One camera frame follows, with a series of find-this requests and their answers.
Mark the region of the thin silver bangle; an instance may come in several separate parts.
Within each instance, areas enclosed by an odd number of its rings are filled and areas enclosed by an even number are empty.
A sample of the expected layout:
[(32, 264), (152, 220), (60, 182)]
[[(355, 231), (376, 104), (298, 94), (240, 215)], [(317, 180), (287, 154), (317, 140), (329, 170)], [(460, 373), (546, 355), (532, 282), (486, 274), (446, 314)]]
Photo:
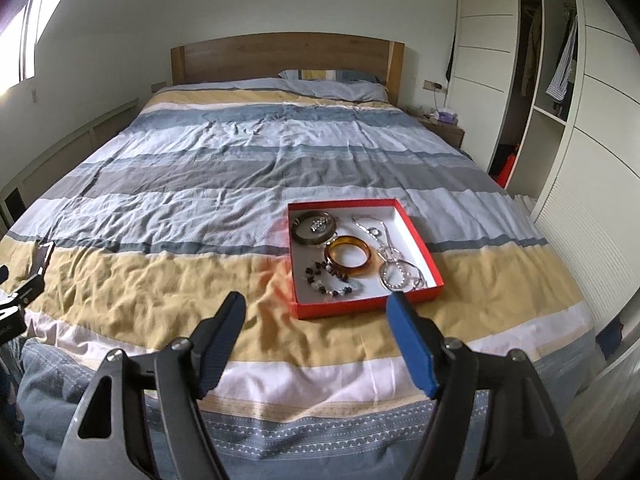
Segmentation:
[(385, 260), (378, 268), (378, 279), (390, 292), (413, 292), (426, 285), (422, 271), (405, 259)]

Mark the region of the dark olive bangle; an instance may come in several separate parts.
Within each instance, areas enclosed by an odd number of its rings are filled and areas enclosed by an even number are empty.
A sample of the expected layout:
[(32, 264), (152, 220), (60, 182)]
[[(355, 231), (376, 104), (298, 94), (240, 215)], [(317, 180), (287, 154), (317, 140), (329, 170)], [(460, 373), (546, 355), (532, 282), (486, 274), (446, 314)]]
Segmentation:
[(333, 238), (336, 230), (337, 220), (333, 214), (323, 210), (308, 210), (293, 219), (290, 234), (299, 245), (317, 246)]

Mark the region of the red jewelry box tray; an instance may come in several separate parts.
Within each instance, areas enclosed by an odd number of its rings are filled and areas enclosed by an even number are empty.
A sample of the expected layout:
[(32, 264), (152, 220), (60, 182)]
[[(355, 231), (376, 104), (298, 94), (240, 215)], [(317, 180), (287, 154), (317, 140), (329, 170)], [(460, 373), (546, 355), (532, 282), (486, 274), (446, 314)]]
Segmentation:
[(392, 292), (435, 299), (444, 281), (392, 198), (290, 203), (291, 312), (300, 320), (380, 310)]

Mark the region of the amber bangle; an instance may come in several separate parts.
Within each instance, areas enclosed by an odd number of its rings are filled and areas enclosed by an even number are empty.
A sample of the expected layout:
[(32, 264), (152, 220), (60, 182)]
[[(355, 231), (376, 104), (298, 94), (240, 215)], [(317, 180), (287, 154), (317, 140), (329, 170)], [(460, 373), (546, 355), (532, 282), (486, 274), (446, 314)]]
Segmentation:
[(352, 235), (339, 235), (323, 249), (326, 262), (347, 275), (363, 274), (370, 269), (372, 250), (369, 245)]

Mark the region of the striped duvet bed cover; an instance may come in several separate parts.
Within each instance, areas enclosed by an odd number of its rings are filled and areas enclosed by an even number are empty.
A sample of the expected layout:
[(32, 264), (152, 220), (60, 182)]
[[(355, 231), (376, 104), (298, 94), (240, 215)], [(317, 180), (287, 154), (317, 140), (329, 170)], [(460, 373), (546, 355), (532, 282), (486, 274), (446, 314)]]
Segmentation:
[(382, 312), (304, 321), (288, 207), (392, 200), (444, 286), (419, 312), (477, 351), (520, 348), (556, 409), (596, 341), (574, 278), (472, 160), (374, 84), (254, 79), (157, 92), (123, 132), (41, 194), (1, 241), (9, 284), (53, 247), (10, 359), (24, 455), (43, 479), (99, 362), (189, 335), (232, 290), (245, 324), (204, 422), (231, 477), (399, 479), (433, 405)]

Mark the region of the red object in wardrobe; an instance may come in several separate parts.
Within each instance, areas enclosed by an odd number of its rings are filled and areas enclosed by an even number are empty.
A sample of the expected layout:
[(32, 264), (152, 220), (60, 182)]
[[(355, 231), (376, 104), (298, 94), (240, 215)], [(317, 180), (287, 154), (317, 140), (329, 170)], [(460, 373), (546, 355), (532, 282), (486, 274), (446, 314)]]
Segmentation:
[(518, 150), (519, 149), (520, 149), (520, 146), (518, 144), (514, 145), (513, 150), (511, 151), (511, 153), (508, 156), (506, 156), (506, 160), (504, 161), (504, 164), (503, 164), (500, 172), (498, 173), (498, 176), (496, 177), (496, 182), (502, 188), (506, 188), (506, 184), (509, 181), (511, 172), (512, 172), (513, 167), (515, 165), (516, 158), (518, 157)]

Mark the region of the wooden nightstand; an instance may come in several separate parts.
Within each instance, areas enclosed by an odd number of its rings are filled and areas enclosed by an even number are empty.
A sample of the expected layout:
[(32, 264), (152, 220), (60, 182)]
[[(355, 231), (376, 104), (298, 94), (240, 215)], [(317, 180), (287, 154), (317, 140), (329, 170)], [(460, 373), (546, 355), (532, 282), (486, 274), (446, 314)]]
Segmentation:
[(462, 128), (447, 124), (446, 122), (440, 122), (439, 120), (424, 115), (410, 113), (410, 116), (453, 148), (460, 150), (462, 147), (464, 138), (464, 130)]

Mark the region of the purple tissue box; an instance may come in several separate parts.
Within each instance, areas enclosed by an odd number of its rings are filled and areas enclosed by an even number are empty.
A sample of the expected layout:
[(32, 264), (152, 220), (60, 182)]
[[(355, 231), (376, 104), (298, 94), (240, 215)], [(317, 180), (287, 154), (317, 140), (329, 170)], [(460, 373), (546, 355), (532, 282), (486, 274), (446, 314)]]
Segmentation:
[(437, 111), (437, 120), (439, 122), (443, 122), (448, 125), (457, 125), (458, 123), (458, 114), (453, 112), (452, 110), (438, 110)]

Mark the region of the striped pillow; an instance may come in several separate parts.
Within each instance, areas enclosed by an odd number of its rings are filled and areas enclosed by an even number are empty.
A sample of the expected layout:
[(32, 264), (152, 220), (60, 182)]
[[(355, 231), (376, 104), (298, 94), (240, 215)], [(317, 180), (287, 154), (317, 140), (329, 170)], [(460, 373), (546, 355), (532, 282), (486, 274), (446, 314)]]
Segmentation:
[(359, 70), (282, 70), (288, 88), (310, 96), (350, 102), (390, 102), (377, 76)]

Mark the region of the window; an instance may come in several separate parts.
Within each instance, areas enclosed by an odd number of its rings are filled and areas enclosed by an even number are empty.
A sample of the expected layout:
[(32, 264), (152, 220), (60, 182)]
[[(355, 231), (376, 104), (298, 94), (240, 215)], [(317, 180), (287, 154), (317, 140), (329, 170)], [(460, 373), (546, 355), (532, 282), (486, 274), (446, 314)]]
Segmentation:
[(62, 0), (10, 0), (1, 11), (1, 93), (35, 77), (36, 50)]

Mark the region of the hanging shirt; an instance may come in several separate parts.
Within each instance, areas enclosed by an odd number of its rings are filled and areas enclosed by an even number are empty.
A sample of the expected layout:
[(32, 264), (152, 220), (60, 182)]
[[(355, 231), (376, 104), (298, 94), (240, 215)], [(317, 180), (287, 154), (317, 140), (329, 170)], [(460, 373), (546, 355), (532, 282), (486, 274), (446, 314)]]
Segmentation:
[(556, 64), (555, 71), (546, 89), (546, 95), (550, 96), (554, 102), (562, 102), (566, 96), (570, 72), (572, 71), (570, 64), (572, 64), (575, 49), (577, 27), (577, 18), (574, 18), (572, 24), (570, 24), (570, 32), (564, 42), (558, 64)]

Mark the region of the wooden headboard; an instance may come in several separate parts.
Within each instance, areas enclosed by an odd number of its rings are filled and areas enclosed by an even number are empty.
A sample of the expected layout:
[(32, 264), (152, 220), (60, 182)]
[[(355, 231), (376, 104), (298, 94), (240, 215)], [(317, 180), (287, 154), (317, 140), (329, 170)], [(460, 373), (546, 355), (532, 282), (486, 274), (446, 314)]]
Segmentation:
[(284, 70), (358, 70), (377, 76), (388, 102), (399, 99), (405, 45), (333, 32), (263, 32), (194, 42), (170, 50), (174, 84), (278, 76)]

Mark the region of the white wardrobe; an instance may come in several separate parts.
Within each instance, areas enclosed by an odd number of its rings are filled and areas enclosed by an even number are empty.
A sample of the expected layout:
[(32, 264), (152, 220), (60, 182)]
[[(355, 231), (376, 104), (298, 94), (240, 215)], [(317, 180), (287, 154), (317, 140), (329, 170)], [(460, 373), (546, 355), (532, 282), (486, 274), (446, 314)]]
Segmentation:
[[(577, 18), (562, 102), (546, 89)], [(639, 331), (639, 50), (608, 0), (458, 0), (448, 105), (570, 268), (597, 330)]]

